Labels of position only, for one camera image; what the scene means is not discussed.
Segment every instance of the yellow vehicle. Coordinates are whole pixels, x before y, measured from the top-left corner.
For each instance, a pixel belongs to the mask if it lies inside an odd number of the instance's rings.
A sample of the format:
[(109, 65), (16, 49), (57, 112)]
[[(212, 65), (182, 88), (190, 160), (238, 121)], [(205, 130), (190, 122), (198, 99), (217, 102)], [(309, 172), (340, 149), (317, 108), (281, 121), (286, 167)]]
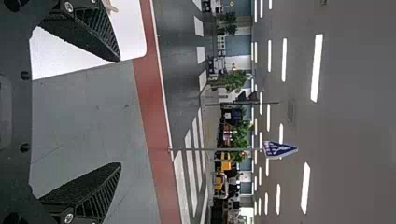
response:
[(224, 172), (232, 169), (231, 154), (229, 152), (217, 152), (215, 154), (215, 162), (220, 163), (217, 171)]
[(227, 175), (223, 172), (216, 172), (213, 176), (214, 197), (226, 199), (228, 197), (228, 187)]

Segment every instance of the pole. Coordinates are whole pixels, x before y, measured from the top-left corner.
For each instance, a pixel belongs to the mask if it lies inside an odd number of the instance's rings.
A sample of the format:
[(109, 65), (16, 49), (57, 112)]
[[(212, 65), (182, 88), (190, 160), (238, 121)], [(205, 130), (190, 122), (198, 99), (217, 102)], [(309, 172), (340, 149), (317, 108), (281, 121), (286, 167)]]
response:
[(279, 102), (232, 102), (232, 103), (221, 103), (221, 104), (206, 104), (206, 106), (217, 106), (217, 105), (278, 105)]
[(185, 151), (260, 151), (262, 148), (241, 148), (241, 147), (214, 147), (214, 148), (180, 148)]

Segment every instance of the blue sign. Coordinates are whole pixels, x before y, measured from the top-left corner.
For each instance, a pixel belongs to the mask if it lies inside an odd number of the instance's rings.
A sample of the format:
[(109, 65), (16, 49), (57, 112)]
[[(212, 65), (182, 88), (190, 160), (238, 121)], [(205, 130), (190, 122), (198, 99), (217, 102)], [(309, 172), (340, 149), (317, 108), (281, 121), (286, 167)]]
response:
[(279, 144), (276, 142), (265, 141), (262, 144), (264, 146), (265, 156), (270, 160), (278, 160), (279, 158), (298, 152), (297, 147)]

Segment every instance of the sidewalk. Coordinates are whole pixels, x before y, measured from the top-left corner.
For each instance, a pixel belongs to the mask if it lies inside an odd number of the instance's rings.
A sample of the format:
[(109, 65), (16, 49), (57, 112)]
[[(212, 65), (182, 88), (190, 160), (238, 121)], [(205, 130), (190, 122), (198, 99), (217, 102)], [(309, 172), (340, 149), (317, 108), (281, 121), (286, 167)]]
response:
[[(204, 135), (205, 135), (205, 148), (215, 148), (217, 147), (217, 136), (219, 119), (221, 117), (221, 110), (219, 106), (205, 106), (205, 104), (214, 104), (219, 101), (219, 94), (217, 91), (212, 91), (207, 85), (201, 94), (200, 102), (203, 113), (204, 120)], [(206, 223), (210, 223), (211, 220), (211, 210), (210, 207), (213, 206), (213, 186), (212, 186), (212, 172), (214, 172), (214, 163), (210, 162), (210, 159), (214, 157), (213, 152), (206, 152), (206, 184), (207, 188), (210, 189), (208, 193), (208, 204), (206, 212)]]
[(221, 110), (219, 106), (205, 106), (205, 104), (218, 103), (218, 92), (210, 90), (207, 85), (200, 100), (204, 120), (205, 147), (216, 147)]

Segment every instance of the crosswalk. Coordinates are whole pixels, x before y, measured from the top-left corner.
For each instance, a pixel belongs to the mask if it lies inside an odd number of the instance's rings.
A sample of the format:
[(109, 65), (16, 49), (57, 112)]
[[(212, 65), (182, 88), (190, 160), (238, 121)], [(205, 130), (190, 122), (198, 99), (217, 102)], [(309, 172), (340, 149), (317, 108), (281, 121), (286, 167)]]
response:
[[(191, 128), (184, 137), (185, 148), (195, 148), (197, 150), (181, 149), (174, 160), (182, 224), (205, 223), (208, 202), (208, 188), (205, 180), (205, 152), (198, 150), (198, 148), (204, 147), (201, 113), (202, 110), (199, 108)], [(187, 170), (185, 170), (184, 162), (187, 163)]]

